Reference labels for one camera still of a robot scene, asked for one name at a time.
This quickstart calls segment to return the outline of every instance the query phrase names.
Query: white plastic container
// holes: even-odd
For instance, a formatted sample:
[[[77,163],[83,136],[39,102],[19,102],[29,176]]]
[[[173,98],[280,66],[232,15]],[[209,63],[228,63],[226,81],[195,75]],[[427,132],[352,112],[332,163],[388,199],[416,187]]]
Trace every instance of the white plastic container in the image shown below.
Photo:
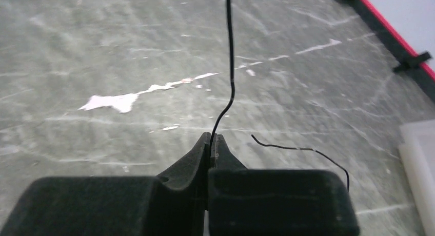
[[[400,127],[400,156],[427,236],[435,236],[435,120]]]

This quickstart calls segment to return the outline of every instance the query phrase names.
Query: marble tabletop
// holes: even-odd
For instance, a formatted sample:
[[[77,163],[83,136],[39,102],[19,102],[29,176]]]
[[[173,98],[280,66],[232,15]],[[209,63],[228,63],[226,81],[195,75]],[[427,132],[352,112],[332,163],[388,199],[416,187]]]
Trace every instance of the marble tabletop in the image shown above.
[[[397,151],[434,104],[334,0],[233,0],[236,97],[218,133],[249,168],[350,172],[362,235],[424,235]],[[0,0],[0,225],[35,179],[154,175],[211,131],[230,95],[225,0]],[[131,111],[80,110],[141,94]]]

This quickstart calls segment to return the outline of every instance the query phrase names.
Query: black cable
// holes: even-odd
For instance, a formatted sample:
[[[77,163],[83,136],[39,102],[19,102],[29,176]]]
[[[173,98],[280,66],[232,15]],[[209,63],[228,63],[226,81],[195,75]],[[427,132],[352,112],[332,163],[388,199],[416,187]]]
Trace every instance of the black cable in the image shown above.
[[[226,8],[227,8],[227,25],[228,25],[228,41],[229,41],[229,49],[230,49],[230,82],[231,82],[231,98],[228,102],[227,107],[225,107],[224,110],[222,110],[221,114],[216,120],[216,123],[214,124],[213,131],[211,132],[211,139],[210,139],[210,155],[211,155],[211,145],[213,144],[214,134],[216,133],[216,130],[218,128],[219,122],[221,121],[222,117],[224,117],[225,113],[230,109],[232,103],[234,102],[234,96],[235,96],[235,85],[234,85],[234,43],[233,43],[233,36],[232,36],[232,21],[231,21],[231,0],[226,0]]]
[[[332,163],[334,163],[335,165],[337,165],[337,167],[341,168],[345,173],[346,173],[346,179],[347,179],[347,191],[349,192],[349,173],[347,172],[347,170],[345,168],[343,168],[340,164],[336,163],[334,160],[332,160],[331,158],[329,158],[327,155],[321,153],[318,150],[312,149],[312,148],[298,148],[298,147],[285,147],[285,146],[280,146],[280,145],[267,145],[267,144],[263,144],[261,143],[259,140],[257,140],[257,138],[251,134],[251,137],[261,146],[264,147],[275,147],[275,148],[280,148],[280,149],[285,149],[285,150],[309,150],[309,151],[314,151],[320,155],[322,155],[324,158],[330,160]]]

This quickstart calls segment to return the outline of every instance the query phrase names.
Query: red edge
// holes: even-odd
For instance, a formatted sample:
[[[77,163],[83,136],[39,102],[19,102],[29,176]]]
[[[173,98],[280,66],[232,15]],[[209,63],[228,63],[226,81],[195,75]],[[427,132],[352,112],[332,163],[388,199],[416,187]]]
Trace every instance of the red edge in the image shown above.
[[[408,51],[411,55],[417,56],[418,53],[400,36],[399,33],[390,25],[390,23],[377,11],[377,9],[370,3],[369,0],[361,0],[364,5],[375,15],[375,17],[382,23],[382,25],[393,35],[393,37]],[[435,81],[435,72],[426,63],[420,64],[420,66],[429,74],[429,76]]]

